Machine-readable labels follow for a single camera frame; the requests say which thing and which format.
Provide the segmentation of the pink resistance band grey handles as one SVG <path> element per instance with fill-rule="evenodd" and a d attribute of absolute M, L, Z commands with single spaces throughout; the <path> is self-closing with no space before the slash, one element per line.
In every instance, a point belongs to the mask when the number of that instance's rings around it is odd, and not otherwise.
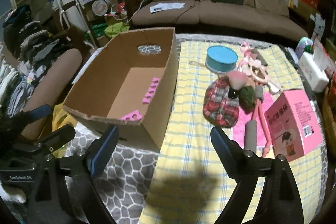
<path fill-rule="evenodd" d="M 264 92 L 262 86 L 260 85 L 255 86 L 255 96 L 256 96 L 255 110 L 252 112 L 250 121 L 248 121 L 245 124 L 244 149 L 256 153 L 257 126 L 259 123 L 261 125 L 262 131 L 266 139 L 266 144 L 262 149 L 262 157 L 266 157 L 270 151 L 272 139 L 263 112 Z"/>

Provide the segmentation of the pink product box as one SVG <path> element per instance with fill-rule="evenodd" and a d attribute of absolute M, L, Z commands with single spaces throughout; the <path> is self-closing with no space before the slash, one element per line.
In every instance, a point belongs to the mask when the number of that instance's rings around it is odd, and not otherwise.
<path fill-rule="evenodd" d="M 265 112 L 274 154 L 288 162 L 299 159 L 322 143 L 317 116 L 303 89 L 286 90 Z"/>

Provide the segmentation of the brown cylindrical bolster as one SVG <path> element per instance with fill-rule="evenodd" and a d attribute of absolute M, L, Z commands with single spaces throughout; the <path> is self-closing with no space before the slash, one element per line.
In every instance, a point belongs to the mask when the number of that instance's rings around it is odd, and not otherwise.
<path fill-rule="evenodd" d="M 64 89 L 71 82 L 82 62 L 82 55 L 79 50 L 75 48 L 63 53 L 54 62 L 42 81 L 35 88 L 23 111 L 34 110 L 43 105 L 49 105 L 51 107 L 57 105 Z M 52 132 L 52 118 L 53 115 L 50 114 L 46 118 L 28 124 L 21 135 L 19 135 L 19 140 L 31 142 L 50 135 Z"/>

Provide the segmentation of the pink toe separator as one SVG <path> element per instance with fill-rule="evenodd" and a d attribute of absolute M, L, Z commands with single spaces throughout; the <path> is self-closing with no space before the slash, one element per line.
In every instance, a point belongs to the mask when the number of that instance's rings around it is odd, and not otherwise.
<path fill-rule="evenodd" d="M 120 118 L 121 121 L 140 121 L 141 119 L 142 115 L 138 110 L 134 110 L 133 112 Z"/>
<path fill-rule="evenodd" d="M 153 99 L 155 92 L 157 90 L 157 87 L 160 83 L 160 78 L 154 77 L 151 81 L 151 84 L 145 94 L 145 96 L 142 99 L 143 104 L 150 104 L 151 100 Z"/>

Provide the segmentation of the cardboard box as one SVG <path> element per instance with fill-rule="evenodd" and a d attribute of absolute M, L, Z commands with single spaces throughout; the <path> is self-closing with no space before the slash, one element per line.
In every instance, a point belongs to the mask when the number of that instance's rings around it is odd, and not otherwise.
<path fill-rule="evenodd" d="M 64 101 L 64 110 L 95 133 L 118 127 L 120 142 L 160 151 L 177 82 L 175 29 L 146 28 L 119 33 L 88 65 Z M 151 81 L 160 78 L 150 104 L 143 104 Z M 140 121 L 120 118 L 138 110 Z"/>

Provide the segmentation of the plaid fabric pouch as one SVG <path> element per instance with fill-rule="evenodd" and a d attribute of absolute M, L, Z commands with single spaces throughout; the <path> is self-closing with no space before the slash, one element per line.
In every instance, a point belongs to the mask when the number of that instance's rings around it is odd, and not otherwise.
<path fill-rule="evenodd" d="M 229 90 L 228 77 L 218 78 L 206 90 L 203 115 L 215 126 L 232 128 L 238 121 L 239 102 L 228 96 Z"/>

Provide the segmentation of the green yarn ball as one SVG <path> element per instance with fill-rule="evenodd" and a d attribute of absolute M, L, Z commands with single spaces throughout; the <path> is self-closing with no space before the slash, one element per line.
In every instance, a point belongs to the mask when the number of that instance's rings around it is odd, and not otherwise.
<path fill-rule="evenodd" d="M 240 89 L 239 105 L 245 113 L 251 113 L 255 110 L 256 96 L 252 86 L 244 86 Z"/>

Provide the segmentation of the yellow plaid cloth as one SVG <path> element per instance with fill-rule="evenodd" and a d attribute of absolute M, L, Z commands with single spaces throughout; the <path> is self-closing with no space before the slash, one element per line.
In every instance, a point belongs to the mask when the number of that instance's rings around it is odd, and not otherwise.
<path fill-rule="evenodd" d="M 146 206 L 138 223 L 214 223 L 235 186 L 210 139 L 213 127 L 203 116 L 208 86 L 217 79 L 209 70 L 190 65 L 205 62 L 215 42 L 181 42 L 175 101 L 155 166 Z M 286 89 L 303 89 L 299 74 L 279 46 L 261 46 L 268 73 Z M 325 143 L 290 162 L 297 183 L 305 223 L 322 205 L 326 182 L 322 179 Z"/>

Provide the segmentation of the pink makeup brush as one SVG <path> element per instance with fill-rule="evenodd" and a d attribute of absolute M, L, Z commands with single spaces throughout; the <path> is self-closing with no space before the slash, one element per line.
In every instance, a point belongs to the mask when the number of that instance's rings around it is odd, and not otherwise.
<path fill-rule="evenodd" d="M 240 71 L 230 71 L 227 73 L 227 78 L 230 83 L 228 97 L 235 99 L 238 97 L 240 90 L 246 85 L 248 77 Z"/>

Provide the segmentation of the teal round tin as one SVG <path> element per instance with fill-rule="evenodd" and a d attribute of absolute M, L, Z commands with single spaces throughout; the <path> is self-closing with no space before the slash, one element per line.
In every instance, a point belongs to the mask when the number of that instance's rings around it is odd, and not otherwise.
<path fill-rule="evenodd" d="M 238 55 L 225 46 L 210 46 L 206 51 L 205 66 L 212 72 L 223 74 L 236 68 Z"/>

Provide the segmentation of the pink ribbon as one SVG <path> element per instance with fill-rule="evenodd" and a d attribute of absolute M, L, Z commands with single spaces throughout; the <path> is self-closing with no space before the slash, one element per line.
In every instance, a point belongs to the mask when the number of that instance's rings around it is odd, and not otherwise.
<path fill-rule="evenodd" d="M 243 66 L 248 65 L 250 58 L 251 58 L 251 53 L 252 53 L 252 47 L 246 42 L 243 41 L 240 44 L 240 52 L 243 54 L 243 58 L 239 61 L 238 64 L 238 71 L 243 71 Z"/>

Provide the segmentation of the white paper on sofa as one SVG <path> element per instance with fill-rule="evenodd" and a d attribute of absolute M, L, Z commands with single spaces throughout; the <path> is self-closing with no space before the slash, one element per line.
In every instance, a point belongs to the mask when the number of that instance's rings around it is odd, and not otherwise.
<path fill-rule="evenodd" d="M 184 8 L 185 4 L 186 4 L 185 2 L 183 3 L 178 3 L 178 2 L 158 3 L 150 7 L 150 13 L 153 14 L 153 13 L 160 12 L 160 11 L 179 10 L 179 9 Z"/>

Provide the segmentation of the purple green cup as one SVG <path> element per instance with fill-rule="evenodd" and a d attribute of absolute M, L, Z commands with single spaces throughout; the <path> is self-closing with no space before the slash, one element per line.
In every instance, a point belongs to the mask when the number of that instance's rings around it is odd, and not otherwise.
<path fill-rule="evenodd" d="M 313 41 L 310 38 L 302 37 L 295 49 L 295 54 L 297 55 L 298 59 L 300 59 L 304 52 L 312 53 L 312 49 Z"/>

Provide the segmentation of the brown sofa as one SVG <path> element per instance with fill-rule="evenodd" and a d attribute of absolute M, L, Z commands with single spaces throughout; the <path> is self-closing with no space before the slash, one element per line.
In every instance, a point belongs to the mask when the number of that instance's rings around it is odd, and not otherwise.
<path fill-rule="evenodd" d="M 152 0 L 134 15 L 135 26 L 207 25 L 298 42 L 307 32 L 290 19 L 286 0 Z"/>

